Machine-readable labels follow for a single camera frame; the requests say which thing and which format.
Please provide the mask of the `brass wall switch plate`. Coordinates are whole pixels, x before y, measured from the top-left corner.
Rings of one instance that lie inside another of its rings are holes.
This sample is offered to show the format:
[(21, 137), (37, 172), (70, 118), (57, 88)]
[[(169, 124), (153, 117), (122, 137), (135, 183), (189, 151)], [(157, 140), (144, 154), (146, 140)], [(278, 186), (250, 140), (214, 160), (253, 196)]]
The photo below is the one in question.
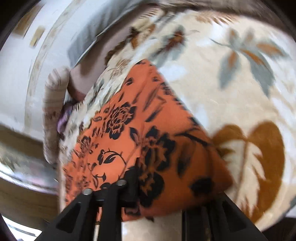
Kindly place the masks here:
[(43, 33), (45, 32), (45, 27), (44, 26), (39, 26), (37, 27), (31, 41), (30, 41), (30, 47), (34, 48), (36, 47), (37, 43), (39, 42), (39, 40), (41, 39)]

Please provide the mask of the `wooden door with glass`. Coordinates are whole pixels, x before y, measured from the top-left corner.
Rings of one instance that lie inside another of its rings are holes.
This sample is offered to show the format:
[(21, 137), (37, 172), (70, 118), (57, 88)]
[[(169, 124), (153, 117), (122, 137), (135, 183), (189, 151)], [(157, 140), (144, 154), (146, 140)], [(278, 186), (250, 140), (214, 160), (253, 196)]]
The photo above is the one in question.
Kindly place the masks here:
[(59, 213), (58, 188), (42, 143), (1, 126), (1, 214), (44, 230)]

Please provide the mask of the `purple satin cloth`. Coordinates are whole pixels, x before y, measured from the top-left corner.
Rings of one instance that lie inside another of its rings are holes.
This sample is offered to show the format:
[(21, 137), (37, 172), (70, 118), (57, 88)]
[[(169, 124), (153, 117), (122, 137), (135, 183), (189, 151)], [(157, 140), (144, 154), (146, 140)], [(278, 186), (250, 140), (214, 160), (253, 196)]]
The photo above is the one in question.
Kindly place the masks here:
[(73, 111), (74, 102), (66, 102), (62, 107), (58, 122), (57, 122), (57, 132), (62, 134), (65, 131), (69, 117)]

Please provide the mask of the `mauve bed sheet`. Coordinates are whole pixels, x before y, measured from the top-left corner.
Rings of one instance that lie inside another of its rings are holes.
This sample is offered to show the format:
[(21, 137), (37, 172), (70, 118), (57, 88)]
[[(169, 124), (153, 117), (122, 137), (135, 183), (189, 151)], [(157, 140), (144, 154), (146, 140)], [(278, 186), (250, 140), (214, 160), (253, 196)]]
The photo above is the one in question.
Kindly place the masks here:
[(136, 48), (154, 30), (151, 17), (158, 11), (159, 7), (155, 4), (142, 5), (99, 37), (94, 46), (70, 71), (67, 90), (75, 102), (85, 98), (92, 85), (106, 69), (110, 59), (125, 45), (131, 44), (133, 49)]

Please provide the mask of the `cream leaf-print fleece blanket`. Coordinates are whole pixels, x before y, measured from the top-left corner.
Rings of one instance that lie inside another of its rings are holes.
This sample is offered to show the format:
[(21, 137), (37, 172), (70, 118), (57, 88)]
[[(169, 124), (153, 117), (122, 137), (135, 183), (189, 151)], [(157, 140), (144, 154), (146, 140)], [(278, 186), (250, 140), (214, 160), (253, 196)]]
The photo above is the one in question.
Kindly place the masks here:
[(99, 110), (141, 60), (156, 66), (226, 164), (229, 198), (261, 231), (295, 198), (295, 42), (275, 27), (217, 11), (159, 9), (154, 30), (127, 44), (77, 104), (60, 144), (63, 167)]

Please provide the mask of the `grey quilted pillow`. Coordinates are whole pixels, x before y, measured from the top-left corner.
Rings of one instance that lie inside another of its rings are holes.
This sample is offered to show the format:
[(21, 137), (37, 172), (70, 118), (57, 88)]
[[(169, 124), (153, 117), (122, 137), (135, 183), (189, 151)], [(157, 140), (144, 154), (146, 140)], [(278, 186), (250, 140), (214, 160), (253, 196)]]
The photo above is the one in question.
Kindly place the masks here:
[(70, 66), (76, 66), (102, 35), (123, 17), (142, 4), (156, 3), (158, 1), (105, 1), (99, 4), (68, 48)]

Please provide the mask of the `beige brown-striped bolster pillow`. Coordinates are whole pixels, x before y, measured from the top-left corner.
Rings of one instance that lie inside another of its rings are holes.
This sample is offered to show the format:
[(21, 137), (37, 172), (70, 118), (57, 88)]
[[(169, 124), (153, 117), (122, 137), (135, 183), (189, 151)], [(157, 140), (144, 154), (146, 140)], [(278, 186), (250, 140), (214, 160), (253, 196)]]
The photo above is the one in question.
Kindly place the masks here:
[(43, 98), (43, 154), (49, 164), (55, 164), (59, 152), (57, 123), (69, 83), (70, 70), (55, 68), (45, 82)]

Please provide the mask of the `orange black floral garment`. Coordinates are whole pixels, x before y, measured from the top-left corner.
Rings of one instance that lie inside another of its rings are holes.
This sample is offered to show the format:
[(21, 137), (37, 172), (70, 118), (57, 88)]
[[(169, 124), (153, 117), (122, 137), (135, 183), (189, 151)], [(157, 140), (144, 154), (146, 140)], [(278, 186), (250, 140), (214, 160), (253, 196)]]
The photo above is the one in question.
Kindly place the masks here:
[(65, 203), (86, 188), (109, 188), (132, 167), (138, 168), (137, 206), (123, 209), (124, 221), (174, 213), (232, 185), (202, 126), (146, 59), (80, 134), (63, 167)]

